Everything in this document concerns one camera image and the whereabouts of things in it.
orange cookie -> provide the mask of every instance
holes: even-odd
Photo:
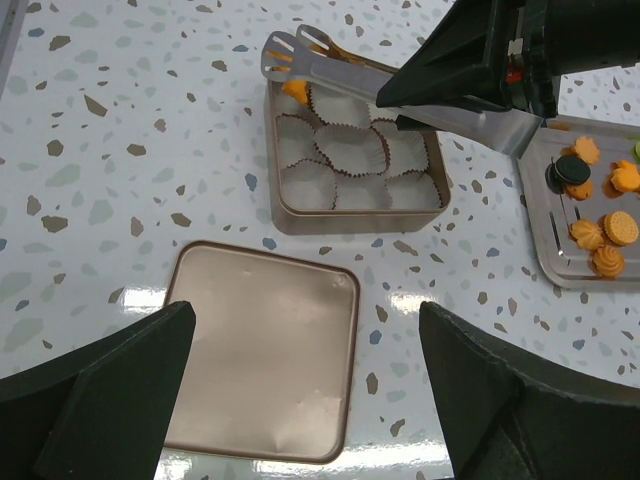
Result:
[[[593,141],[593,138],[578,138],[576,143],[573,144],[573,151],[589,165],[593,165],[600,160],[600,150],[596,146],[596,142]]]
[[[640,187],[640,174],[629,168],[616,168],[611,174],[611,185],[619,192],[633,192]]]
[[[624,257],[617,248],[606,245],[593,254],[593,264],[603,276],[613,278],[624,270]]]
[[[580,201],[586,200],[593,195],[593,182],[589,179],[582,185],[566,185],[565,190],[571,198]]]
[[[282,84],[282,91],[295,98],[302,105],[309,105],[306,80],[289,80]]]
[[[621,210],[604,217],[604,231],[613,243],[621,246],[631,245],[638,239],[638,224]]]
[[[584,250],[593,251],[604,244],[602,229],[586,218],[581,218],[572,223],[569,231],[578,246]]]

metal tray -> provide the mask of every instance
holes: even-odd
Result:
[[[267,131],[267,153],[269,159],[269,188],[271,217],[274,225],[290,235],[328,233],[383,233],[415,232],[443,213],[451,202],[451,192],[442,159],[442,151],[436,132],[423,132],[429,168],[442,199],[442,207],[435,210],[317,210],[301,211],[290,207],[282,198],[280,190],[280,161],[278,159],[278,131],[275,104],[276,89],[280,84],[267,82],[265,100],[265,123]]]
[[[326,463],[344,443],[360,287],[349,271],[208,242],[182,250],[165,303],[196,331],[165,446]]]
[[[640,290],[640,242],[621,249],[626,268],[616,279],[607,280],[596,273],[589,252],[579,249],[569,234],[569,226],[576,220],[588,218],[597,222],[615,210],[624,210],[640,222],[640,196],[626,193],[610,198],[603,189],[612,162],[633,161],[632,148],[640,128],[573,117],[558,117],[549,122],[549,127],[538,131],[518,160],[533,240],[543,271],[553,283],[564,288]],[[591,166],[594,194],[578,202],[567,195],[554,194],[547,186],[545,171],[561,156],[563,148],[573,145],[582,135],[595,140],[601,155],[600,161]]]

rose gold tin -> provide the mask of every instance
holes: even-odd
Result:
[[[435,210],[296,210],[284,200],[280,185],[280,161],[278,159],[278,131],[274,105],[276,89],[280,84],[267,83],[265,99],[265,124],[267,154],[269,159],[269,188],[271,217],[274,225],[290,235],[326,233],[383,233],[413,232],[420,230],[444,212],[451,192],[442,160],[442,151],[435,132],[423,132],[429,152],[427,173],[433,178],[442,199],[442,207]]]
[[[182,250],[165,303],[196,330],[165,446],[326,463],[344,443],[360,287],[349,271],[241,247]]]

paper cupcake liner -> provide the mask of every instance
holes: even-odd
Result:
[[[309,122],[290,115],[281,115],[276,122],[280,168],[290,167],[303,158],[313,160],[322,158],[316,150],[314,129]]]
[[[315,83],[309,84],[309,106],[327,124],[367,128],[371,122],[365,102]]]
[[[427,146],[419,132],[400,131],[395,123],[388,120],[373,122],[371,127],[382,136],[389,149],[387,176],[425,172],[429,168]]]
[[[336,201],[336,180],[333,170],[313,160],[280,170],[282,198],[296,210],[331,210]]]
[[[393,113],[386,108],[378,108],[373,103],[368,103],[367,107],[369,108],[369,118],[372,122],[376,120],[391,120],[394,122],[398,118],[397,113]]]
[[[345,175],[380,175],[389,167],[384,140],[373,129],[326,125],[316,130],[315,142],[329,165]]]
[[[423,172],[406,173],[387,180],[393,210],[435,210],[442,200],[433,179]]]
[[[280,88],[276,88],[274,95],[274,110],[276,117],[281,115],[299,117],[309,122],[314,128],[322,125],[322,122],[318,116],[311,111],[311,108],[302,105],[295,98],[284,93]]]
[[[379,175],[354,178],[336,175],[336,210],[388,210],[391,197]]]

terrazzo tabletop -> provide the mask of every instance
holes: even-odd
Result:
[[[158,309],[197,239],[362,284],[345,451],[310,466],[165,451],[156,479],[451,475],[417,337],[433,300],[551,361],[638,386],[640,296],[554,288],[511,160],[442,134],[452,204],[413,234],[290,237],[270,219],[260,50],[316,25],[400,65],[447,0],[32,3],[0,102],[0,377]],[[640,68],[564,78],[564,114],[640,124]]]

